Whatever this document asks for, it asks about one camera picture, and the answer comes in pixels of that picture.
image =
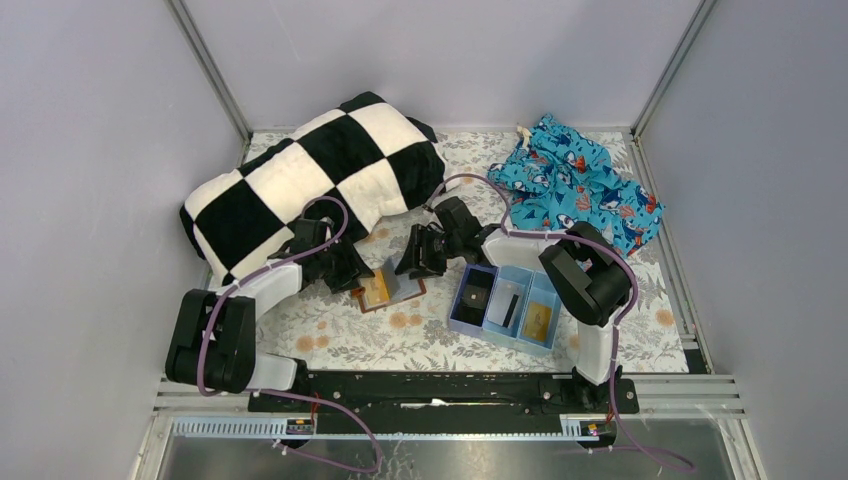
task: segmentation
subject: small yellow card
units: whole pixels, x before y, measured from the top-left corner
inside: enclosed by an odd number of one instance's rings
[[[548,339],[548,325],[551,323],[551,307],[530,302],[527,305],[527,317],[524,322],[524,335],[527,338],[545,342]]]
[[[365,280],[362,286],[365,288],[365,304],[369,308],[389,301],[389,291],[386,288],[386,282],[383,280],[382,270],[374,270],[374,278]]]

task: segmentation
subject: metal frame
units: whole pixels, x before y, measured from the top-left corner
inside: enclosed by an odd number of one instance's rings
[[[657,105],[659,105],[660,100],[662,100],[663,95],[665,95],[669,85],[671,85],[672,80],[674,80],[674,76],[677,75],[680,65],[689,53],[689,49],[692,48],[692,43],[695,41],[698,33],[701,32],[701,27],[704,26],[704,23],[710,16],[716,2],[718,2],[718,0],[701,0],[698,7],[695,9],[695,13],[689,20],[689,25],[686,26],[686,30],[683,32],[683,37],[681,37],[680,42],[677,44],[677,48],[675,48],[674,52],[671,54],[671,58],[669,59],[668,64],[666,64],[662,75],[660,75],[660,80],[657,82],[657,85],[654,87],[654,91],[651,93],[651,96],[648,97],[648,102],[645,104],[645,107],[642,109],[642,112],[633,124],[633,135],[636,138],[639,138],[642,133],[645,132],[645,128],[651,121],[651,117],[654,115]]]
[[[188,7],[183,0],[165,0],[165,3],[174,15],[174,20],[177,22],[180,30],[185,35],[186,41],[194,52],[197,62],[200,64],[201,70],[206,75],[206,79],[209,80],[212,90],[215,91],[215,95],[220,100],[221,106],[224,107],[224,111],[233,123],[233,127],[238,132],[242,142],[248,144],[252,132],[250,125],[247,124],[247,120],[245,120],[244,115],[241,113],[236,99],[227,87],[224,76],[215,64],[212,54],[209,53],[209,48],[206,46],[206,42],[203,41],[203,37],[200,35],[200,31],[198,31],[197,24],[194,23]]]

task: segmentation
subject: white square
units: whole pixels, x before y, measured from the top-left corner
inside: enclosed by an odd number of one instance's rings
[[[238,183],[242,178],[238,170],[218,175],[191,192],[185,202],[186,211],[191,218],[196,219],[200,212],[209,205],[212,200],[220,197],[228,188]]]
[[[285,223],[300,215],[306,202],[335,185],[299,144],[274,155],[245,179],[265,205]]]
[[[414,143],[427,141],[415,125],[388,103],[369,105],[348,115],[362,125],[387,157]]]
[[[407,211],[395,172],[385,158],[342,180],[338,189],[369,232],[380,217]]]
[[[221,263],[221,260],[218,260],[218,257],[215,255],[215,250],[213,250],[212,245],[209,245],[209,242],[206,241],[206,237],[200,233],[200,229],[197,228],[197,225],[192,228],[192,232],[194,233],[194,239],[197,240],[197,244],[200,245],[200,250],[203,252],[203,256],[206,257],[206,261],[209,262],[209,266],[212,267],[212,273],[215,274],[219,281],[223,281],[224,276],[227,275],[227,267]]]
[[[293,237],[294,232],[292,232],[288,227],[281,228],[280,231],[271,235],[268,240],[262,242],[262,245],[259,245],[246,257],[242,258],[241,261],[233,267],[232,270],[230,270],[230,273],[236,278],[244,278],[250,275],[265,264],[265,261],[268,260],[268,255],[276,253],[280,247],[283,246],[283,243],[285,243],[286,240]]]
[[[303,137],[304,135],[311,132],[312,130],[315,130],[316,128],[318,128],[322,125],[326,125],[326,124],[332,122],[333,120],[344,116],[344,114],[345,113],[343,111],[341,111],[339,109],[335,109],[335,110],[330,110],[329,112],[327,112],[323,115],[318,115],[317,117],[313,118],[312,120],[301,125],[300,128],[298,128],[297,130],[294,131],[294,133],[291,134],[290,138],[292,140],[297,140],[298,138]]]

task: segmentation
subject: glass panel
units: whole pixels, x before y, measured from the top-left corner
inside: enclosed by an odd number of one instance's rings
[[[709,420],[628,421],[634,436],[646,445],[686,456],[698,474],[683,475],[664,468],[661,479],[734,478],[721,433]],[[657,478],[660,467],[641,453],[566,455],[581,449],[557,441],[383,441],[385,459],[379,474],[350,474],[338,468],[288,454],[281,456],[268,440],[174,437],[168,447],[162,480],[196,479],[617,479]],[[370,465],[367,441],[314,440],[304,451],[357,466]]]

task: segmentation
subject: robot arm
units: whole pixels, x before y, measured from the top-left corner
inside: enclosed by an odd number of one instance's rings
[[[269,264],[321,245],[332,226],[323,220],[293,223],[294,238],[272,255]],[[204,383],[215,390],[240,393],[245,389],[289,390],[294,382],[294,359],[256,353],[256,320],[283,299],[317,280],[333,293],[359,286],[360,277],[373,276],[350,240],[342,238],[326,251],[271,269],[227,298],[212,331],[204,368]],[[183,297],[165,374],[173,382],[195,385],[200,346],[210,312],[229,288],[191,290]]]
[[[499,225],[482,226],[458,198],[435,208],[441,225],[414,225],[404,256],[395,273],[410,278],[441,276],[447,259],[463,257],[469,263],[515,265],[545,271],[565,308],[580,322],[577,373],[593,385],[609,378],[612,353],[610,316],[623,305],[630,284],[624,271],[606,254],[574,242],[516,238]],[[298,220],[295,236],[271,259],[305,252],[326,241],[331,225],[322,220]],[[597,244],[609,244],[591,225],[578,222],[568,230]],[[580,262],[591,262],[583,270]],[[256,354],[256,319],[305,286],[323,280],[333,293],[359,286],[359,277],[373,276],[349,240],[327,250],[278,266],[238,289],[227,298],[209,342],[204,383],[213,389],[239,393],[246,388],[291,388],[297,364],[293,359]],[[226,291],[192,290],[183,298],[165,368],[168,379],[196,384],[204,326],[218,297]]]
[[[609,379],[613,353],[610,318],[625,305],[630,292],[630,281],[621,267],[607,254],[573,241],[510,237],[499,225],[483,227],[456,197],[437,205],[435,213],[441,226],[412,227],[395,273],[409,273],[411,278],[441,276],[447,259],[455,257],[469,263],[544,271],[566,310],[579,322],[577,372],[594,385]],[[612,250],[586,222],[577,222],[567,233]],[[584,271],[578,262],[589,266]]]

